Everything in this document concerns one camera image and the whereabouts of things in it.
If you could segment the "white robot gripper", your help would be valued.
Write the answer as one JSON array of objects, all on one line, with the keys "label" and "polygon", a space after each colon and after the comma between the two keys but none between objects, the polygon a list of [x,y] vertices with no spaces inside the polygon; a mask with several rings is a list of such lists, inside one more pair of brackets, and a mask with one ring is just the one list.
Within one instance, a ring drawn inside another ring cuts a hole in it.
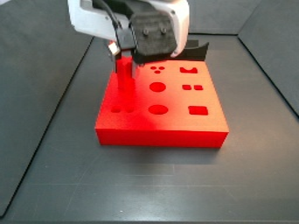
[{"label": "white robot gripper", "polygon": [[183,52],[189,29],[187,0],[68,0],[68,7],[75,31],[115,42],[115,73],[123,51],[132,54],[132,79],[137,64],[168,60]]}]

